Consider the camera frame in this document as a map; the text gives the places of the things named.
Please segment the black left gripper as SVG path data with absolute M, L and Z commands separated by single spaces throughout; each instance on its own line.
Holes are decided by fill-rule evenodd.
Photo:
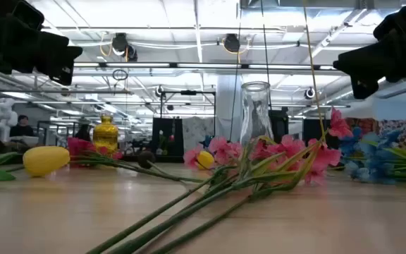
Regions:
M 68 44 L 67 37 L 34 30 L 13 16 L 0 18 L 0 72 L 38 71 L 52 81 L 71 85 L 73 64 L 83 49 Z

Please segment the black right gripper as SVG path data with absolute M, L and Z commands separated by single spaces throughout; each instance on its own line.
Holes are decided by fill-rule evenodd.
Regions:
M 358 58 L 370 61 L 379 74 L 394 83 L 406 78 L 406 36 L 386 35 L 377 43 L 356 50 Z M 357 65 L 353 52 L 338 55 L 333 67 L 348 73 Z M 352 93 L 355 99 L 366 99 L 379 89 L 379 78 L 351 77 Z

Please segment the blue artificial flower bunch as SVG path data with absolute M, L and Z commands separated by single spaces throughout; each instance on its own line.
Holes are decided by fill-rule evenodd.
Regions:
M 340 163 L 344 172 L 362 183 L 394 184 L 406 182 L 406 147 L 400 147 L 400 130 L 383 134 L 363 134 L 354 128 L 353 136 L 340 139 Z

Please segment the yellow glass vase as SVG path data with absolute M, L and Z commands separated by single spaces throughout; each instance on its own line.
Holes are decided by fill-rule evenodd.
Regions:
M 113 117 L 101 116 L 101 123 L 93 129 L 93 143 L 98 152 L 111 156 L 118 149 L 118 127 L 113 123 Z

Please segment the clear glass vase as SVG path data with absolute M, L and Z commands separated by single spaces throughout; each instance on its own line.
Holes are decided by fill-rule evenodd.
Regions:
M 269 118 L 269 88 L 264 81 L 252 81 L 242 85 L 242 128 L 240 142 L 248 144 L 261 135 L 273 138 Z

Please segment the black box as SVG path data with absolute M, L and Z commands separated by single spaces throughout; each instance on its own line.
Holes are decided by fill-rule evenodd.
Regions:
M 305 119 L 302 122 L 302 139 L 307 145 L 311 139 L 320 139 L 322 134 L 322 127 L 327 129 L 330 126 L 331 121 L 324 119 L 322 121 L 318 119 Z

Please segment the white robot figure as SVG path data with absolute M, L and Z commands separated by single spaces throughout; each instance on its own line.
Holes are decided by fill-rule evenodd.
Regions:
M 18 114 L 13 111 L 14 104 L 14 99 L 0 99 L 0 140 L 3 142 L 9 140 L 11 128 L 18 123 Z

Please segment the person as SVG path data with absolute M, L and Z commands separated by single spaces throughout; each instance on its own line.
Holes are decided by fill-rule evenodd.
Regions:
M 18 122 L 10 130 L 10 137 L 17 136 L 34 136 L 34 130 L 29 125 L 29 118 L 26 115 L 20 115 L 18 117 Z

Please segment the yellow artificial tulip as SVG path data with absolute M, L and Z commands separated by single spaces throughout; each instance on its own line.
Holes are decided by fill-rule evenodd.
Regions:
M 199 170 L 210 170 L 214 166 L 214 158 L 207 151 L 200 151 L 197 155 L 197 168 Z
M 17 156 L 17 152 L 0 155 L 0 165 Z M 23 154 L 23 167 L 32 177 L 46 176 L 70 162 L 70 153 L 64 147 L 42 146 L 29 149 Z M 16 177 L 0 169 L 0 181 L 14 181 Z

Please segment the black panel cabinet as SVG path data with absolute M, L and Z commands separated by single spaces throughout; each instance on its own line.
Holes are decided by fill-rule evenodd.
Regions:
M 153 118 L 151 145 L 156 155 L 181 158 L 184 154 L 182 120 Z

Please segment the black artificial tulip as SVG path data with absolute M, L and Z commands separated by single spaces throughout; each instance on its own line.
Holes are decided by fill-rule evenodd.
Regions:
M 150 151 L 141 152 L 137 157 L 138 165 L 146 171 L 147 174 L 152 176 L 158 176 L 164 179 L 172 181 L 181 181 L 181 182 L 191 182 L 191 183 L 201 183 L 201 179 L 188 178 L 183 176 L 175 176 L 173 174 L 167 173 L 155 165 L 156 157 Z

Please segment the white pillar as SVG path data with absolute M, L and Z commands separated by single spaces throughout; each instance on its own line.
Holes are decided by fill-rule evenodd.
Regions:
M 220 75 L 216 84 L 216 135 L 240 140 L 242 128 L 242 81 L 238 75 Z

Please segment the overhead light bar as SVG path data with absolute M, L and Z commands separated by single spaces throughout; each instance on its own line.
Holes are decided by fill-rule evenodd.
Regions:
M 223 68 L 223 69 L 272 69 L 272 70 L 310 70 L 310 65 L 286 64 L 236 64 L 236 63 L 113 63 L 76 62 L 76 68 Z

